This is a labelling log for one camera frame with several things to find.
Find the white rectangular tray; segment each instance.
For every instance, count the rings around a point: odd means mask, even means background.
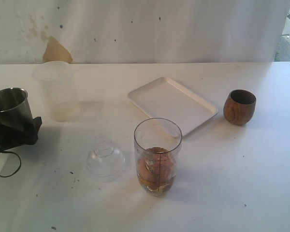
[[[149,117],[162,117],[176,123],[183,136],[218,112],[212,103],[168,77],[133,90],[128,98]]]

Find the stainless steel cup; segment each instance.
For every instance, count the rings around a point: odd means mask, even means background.
[[[0,90],[0,123],[24,131],[24,124],[33,123],[28,93],[22,88]]]

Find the white table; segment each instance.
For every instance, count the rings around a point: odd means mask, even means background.
[[[290,232],[289,62],[73,65],[85,111],[69,123],[47,117],[31,79],[34,67],[0,65],[0,89],[26,89],[33,115],[43,118],[37,144],[14,149],[23,160],[20,172],[0,178],[0,232]],[[136,179],[133,130],[146,116],[127,93],[161,76],[219,113],[184,138],[176,181],[158,198]],[[254,117],[243,127],[222,115],[237,88],[257,96]],[[114,182],[96,182],[85,169],[102,135],[127,157]],[[3,169],[11,165],[9,158]]]

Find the brown liquid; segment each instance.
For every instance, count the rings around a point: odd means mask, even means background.
[[[149,152],[144,152],[138,160],[138,180],[149,192],[162,195],[174,182],[175,160],[168,150],[161,147],[149,148],[147,151]]]

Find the wooden cup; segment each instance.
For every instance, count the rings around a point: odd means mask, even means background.
[[[234,125],[244,125],[251,120],[255,112],[256,100],[256,96],[251,92],[233,90],[224,104],[223,115]]]

